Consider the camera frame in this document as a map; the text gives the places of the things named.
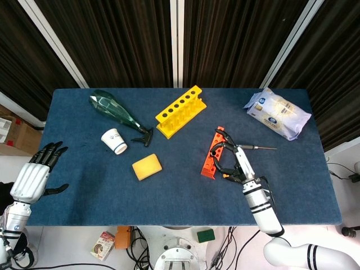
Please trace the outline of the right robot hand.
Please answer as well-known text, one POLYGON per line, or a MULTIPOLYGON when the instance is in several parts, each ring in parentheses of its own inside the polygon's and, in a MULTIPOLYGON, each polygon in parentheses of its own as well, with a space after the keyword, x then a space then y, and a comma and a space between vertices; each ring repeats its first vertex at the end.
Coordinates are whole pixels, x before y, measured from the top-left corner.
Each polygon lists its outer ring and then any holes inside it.
POLYGON ((222 174, 228 174, 229 177, 225 178, 228 181, 244 184, 249 181, 253 181, 256 179, 255 172, 250 165, 244 151, 242 148, 238 147, 237 144, 234 143, 233 139, 230 135, 228 135, 225 131, 216 129, 216 132, 220 133, 223 138, 225 139, 224 142, 217 143, 211 150, 216 151, 218 148, 225 148, 231 151, 235 158, 236 164, 234 165, 233 169, 224 168, 220 165, 216 155, 213 157, 214 164, 216 169, 222 174))

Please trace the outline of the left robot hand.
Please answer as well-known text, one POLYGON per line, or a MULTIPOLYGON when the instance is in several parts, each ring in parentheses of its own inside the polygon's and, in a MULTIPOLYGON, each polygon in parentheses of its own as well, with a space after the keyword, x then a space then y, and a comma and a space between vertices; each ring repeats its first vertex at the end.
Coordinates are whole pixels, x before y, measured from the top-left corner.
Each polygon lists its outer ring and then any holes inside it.
POLYGON ((68 188, 68 183, 57 188, 46 187, 50 173, 60 156, 68 149, 62 147, 62 144, 63 142, 59 141, 45 145, 21 168, 10 191, 15 201, 34 204, 42 196, 59 194, 68 188))

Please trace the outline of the silver black metal tool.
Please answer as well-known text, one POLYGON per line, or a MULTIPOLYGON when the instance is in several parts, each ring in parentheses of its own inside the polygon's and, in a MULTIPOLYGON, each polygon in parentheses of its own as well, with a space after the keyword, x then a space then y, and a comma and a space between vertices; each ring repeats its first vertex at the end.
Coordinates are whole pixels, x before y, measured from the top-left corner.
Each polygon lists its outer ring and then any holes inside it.
POLYGON ((262 146, 255 146, 255 145, 237 145, 238 147, 246 150, 276 150, 277 148, 274 147, 262 147, 262 146))

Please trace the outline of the white paper cup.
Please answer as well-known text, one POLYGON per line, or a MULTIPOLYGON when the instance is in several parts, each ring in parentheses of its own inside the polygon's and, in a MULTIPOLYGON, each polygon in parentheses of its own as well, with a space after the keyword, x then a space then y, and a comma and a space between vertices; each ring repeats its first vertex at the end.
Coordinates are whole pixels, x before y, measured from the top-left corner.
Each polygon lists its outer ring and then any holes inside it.
POLYGON ((105 143, 116 155, 120 155, 128 148, 126 142, 123 140, 116 128, 106 131, 101 136, 101 141, 105 143))

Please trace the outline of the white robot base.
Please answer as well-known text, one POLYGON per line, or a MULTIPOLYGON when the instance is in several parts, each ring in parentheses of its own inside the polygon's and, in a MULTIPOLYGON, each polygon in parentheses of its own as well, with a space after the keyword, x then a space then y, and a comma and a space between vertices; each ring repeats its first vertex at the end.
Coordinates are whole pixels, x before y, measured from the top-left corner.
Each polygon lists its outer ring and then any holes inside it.
POLYGON ((147 239, 153 270, 208 270, 208 243, 197 236, 207 229, 156 226, 147 239))

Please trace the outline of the orange plastic tool holder rack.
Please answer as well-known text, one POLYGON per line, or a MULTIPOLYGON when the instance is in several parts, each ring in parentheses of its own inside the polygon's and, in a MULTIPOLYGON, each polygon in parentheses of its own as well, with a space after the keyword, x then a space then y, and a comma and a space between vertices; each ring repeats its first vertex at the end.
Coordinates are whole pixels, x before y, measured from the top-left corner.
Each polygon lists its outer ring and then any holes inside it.
POLYGON ((208 154, 206 156, 204 165, 203 165, 202 170, 201 170, 201 175, 202 176, 205 176, 205 177, 208 177, 208 178, 211 178, 211 179, 215 179, 215 173, 216 173, 217 169, 215 167, 214 160, 213 160, 213 157, 211 156, 210 150, 217 143, 224 142, 224 141, 225 141, 225 139, 223 138, 223 136, 220 133, 216 132, 214 137, 213 137, 213 140, 211 142, 210 149, 208 151, 208 154))

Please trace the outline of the black trouser leg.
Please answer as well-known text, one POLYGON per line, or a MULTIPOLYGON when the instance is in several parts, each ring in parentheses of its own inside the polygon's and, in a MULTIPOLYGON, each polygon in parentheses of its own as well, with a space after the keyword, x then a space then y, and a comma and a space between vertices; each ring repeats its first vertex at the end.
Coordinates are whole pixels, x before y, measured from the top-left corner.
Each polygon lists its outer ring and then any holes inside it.
POLYGON ((12 186, 14 185, 13 182, 3 183, 0 182, 0 212, 3 213, 5 208, 13 203, 13 198, 10 195, 10 191, 12 186))

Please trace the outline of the cardboard box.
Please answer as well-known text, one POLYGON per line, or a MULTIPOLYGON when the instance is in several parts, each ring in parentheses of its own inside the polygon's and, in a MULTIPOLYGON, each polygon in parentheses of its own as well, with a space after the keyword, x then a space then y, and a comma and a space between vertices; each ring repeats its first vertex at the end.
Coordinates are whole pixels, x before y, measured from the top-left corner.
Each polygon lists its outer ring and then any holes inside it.
POLYGON ((0 155, 32 156, 38 151, 41 138, 40 131, 0 105, 0 155))

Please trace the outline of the wet wipes pack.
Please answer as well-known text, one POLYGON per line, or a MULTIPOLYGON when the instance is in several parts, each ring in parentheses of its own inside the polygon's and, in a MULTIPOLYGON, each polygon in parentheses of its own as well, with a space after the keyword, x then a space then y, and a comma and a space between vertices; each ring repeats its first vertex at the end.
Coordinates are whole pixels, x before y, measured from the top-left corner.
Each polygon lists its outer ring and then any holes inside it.
POLYGON ((288 141, 297 139, 311 118, 310 113, 275 94, 270 88, 253 94, 243 108, 248 115, 288 141))

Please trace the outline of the blue tablecloth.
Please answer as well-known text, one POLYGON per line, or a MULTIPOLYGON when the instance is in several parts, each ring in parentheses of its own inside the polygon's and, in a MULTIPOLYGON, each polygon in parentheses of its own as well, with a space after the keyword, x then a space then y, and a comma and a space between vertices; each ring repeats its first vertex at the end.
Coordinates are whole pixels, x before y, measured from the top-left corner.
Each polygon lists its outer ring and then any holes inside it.
POLYGON ((207 105, 172 138, 154 131, 149 147, 133 142, 139 133, 99 114, 91 89, 57 89, 42 145, 62 141, 48 187, 68 183, 57 195, 31 207, 31 226, 243 226, 255 220, 242 186, 220 174, 201 175, 215 129, 223 127, 239 144, 274 147, 249 150, 255 174, 268 179, 282 224, 340 224, 339 206, 318 129, 310 119, 288 141, 244 110, 256 89, 205 88, 207 105), (128 148, 116 155, 101 136, 116 128, 128 148), (162 170, 139 181, 132 164, 156 154, 162 170))

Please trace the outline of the small red white carton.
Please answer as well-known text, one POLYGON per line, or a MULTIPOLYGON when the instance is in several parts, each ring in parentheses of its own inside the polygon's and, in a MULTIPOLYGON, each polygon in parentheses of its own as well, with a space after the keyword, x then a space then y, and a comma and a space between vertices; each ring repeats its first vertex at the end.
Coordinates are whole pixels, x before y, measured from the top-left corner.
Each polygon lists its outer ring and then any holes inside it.
POLYGON ((101 233, 93 248, 90 250, 90 254, 100 261, 104 261, 112 251, 115 245, 115 236, 109 232, 101 233))

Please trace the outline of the yellow sponge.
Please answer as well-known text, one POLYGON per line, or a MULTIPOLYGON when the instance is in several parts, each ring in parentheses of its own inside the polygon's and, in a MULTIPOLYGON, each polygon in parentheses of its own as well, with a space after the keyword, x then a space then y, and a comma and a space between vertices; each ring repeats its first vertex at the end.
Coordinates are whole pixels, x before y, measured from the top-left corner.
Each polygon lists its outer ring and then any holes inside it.
POLYGON ((132 168, 139 181, 162 170, 162 166, 156 154, 151 154, 133 163, 132 168))

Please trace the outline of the orange plastic object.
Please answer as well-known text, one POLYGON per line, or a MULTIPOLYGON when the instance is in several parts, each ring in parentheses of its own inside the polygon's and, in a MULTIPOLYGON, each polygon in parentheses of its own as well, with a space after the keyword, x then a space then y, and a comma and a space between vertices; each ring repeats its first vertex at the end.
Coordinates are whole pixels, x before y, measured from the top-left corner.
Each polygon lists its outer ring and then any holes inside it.
POLYGON ((115 248, 116 249, 127 249, 131 244, 131 226, 118 226, 115 234, 115 248))

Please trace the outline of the black pleated curtain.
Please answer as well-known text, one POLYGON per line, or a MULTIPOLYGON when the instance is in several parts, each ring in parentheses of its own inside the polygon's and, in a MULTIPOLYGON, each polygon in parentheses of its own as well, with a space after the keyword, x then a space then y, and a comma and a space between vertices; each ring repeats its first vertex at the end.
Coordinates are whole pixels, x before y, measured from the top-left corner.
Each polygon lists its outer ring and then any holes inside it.
MULTIPOLYGON (((172 87, 169 0, 34 0, 90 87, 172 87)), ((183 85, 258 88, 308 0, 184 0, 183 85)), ((77 83, 18 0, 0 0, 0 93, 46 120, 77 83)), ((323 0, 270 82, 309 94, 322 145, 360 137, 360 0, 323 0)))

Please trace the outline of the white metal frame rail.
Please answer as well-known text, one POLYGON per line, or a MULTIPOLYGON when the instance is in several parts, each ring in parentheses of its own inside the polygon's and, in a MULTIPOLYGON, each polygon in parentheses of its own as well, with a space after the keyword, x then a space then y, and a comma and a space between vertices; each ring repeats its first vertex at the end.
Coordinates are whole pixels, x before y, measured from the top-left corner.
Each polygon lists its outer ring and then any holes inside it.
POLYGON ((46 125, 46 121, 39 120, 30 112, 22 108, 15 101, 11 100, 9 97, 3 94, 1 91, 0 91, 0 105, 10 110, 12 113, 15 113, 16 115, 21 117, 24 121, 31 124, 33 127, 44 128, 46 125))
POLYGON ((351 141, 344 142, 344 143, 342 143, 342 144, 340 144, 340 145, 326 151, 324 153, 325 158, 329 158, 329 157, 331 157, 333 155, 336 155, 336 154, 338 154, 338 153, 340 153, 342 151, 345 151, 346 149, 349 149, 349 148, 351 148, 353 146, 356 146, 357 144, 360 144, 360 136, 353 139, 353 140, 351 140, 351 141))

